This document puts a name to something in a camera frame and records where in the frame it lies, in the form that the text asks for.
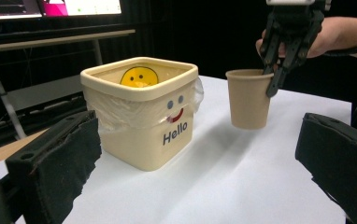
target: paper cup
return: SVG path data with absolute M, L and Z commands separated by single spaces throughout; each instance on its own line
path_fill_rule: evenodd
M 274 74 L 262 69 L 226 72 L 232 124 L 241 129 L 261 129 L 266 125 L 270 98 L 266 90 Z

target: beige square container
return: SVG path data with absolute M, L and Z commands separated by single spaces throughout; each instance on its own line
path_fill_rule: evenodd
M 156 82 L 128 83 L 140 78 Z M 191 141 L 203 98 L 196 65 L 138 57 L 86 69 L 80 80 L 99 119 L 102 148 L 118 159 L 153 171 Z

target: table surface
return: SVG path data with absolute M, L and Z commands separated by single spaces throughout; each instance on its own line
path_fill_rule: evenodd
M 201 80 L 190 144 L 153 172 L 103 151 L 64 223 L 345 223 L 294 152 L 306 112 L 350 123 L 350 103 L 280 90 L 247 131 L 231 125 L 226 80 Z

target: cartoon mouth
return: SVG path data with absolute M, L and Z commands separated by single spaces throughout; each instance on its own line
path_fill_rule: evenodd
M 182 115 L 183 112 L 184 112 L 184 108 L 181 108 L 181 110 L 179 111 L 179 113 L 178 113 L 177 116 L 175 116 L 175 117 L 173 117 L 173 118 L 171 118 L 171 117 L 169 116 L 169 118 L 167 118 L 167 121 L 169 121 L 170 123 L 174 123 L 174 122 L 178 121 L 179 118 L 181 118 L 181 115 Z

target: computer screen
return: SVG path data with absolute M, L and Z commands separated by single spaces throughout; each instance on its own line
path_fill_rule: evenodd
M 39 0 L 45 17 L 121 14 L 119 0 Z
M 36 0 L 0 0 L 0 20 L 41 16 Z

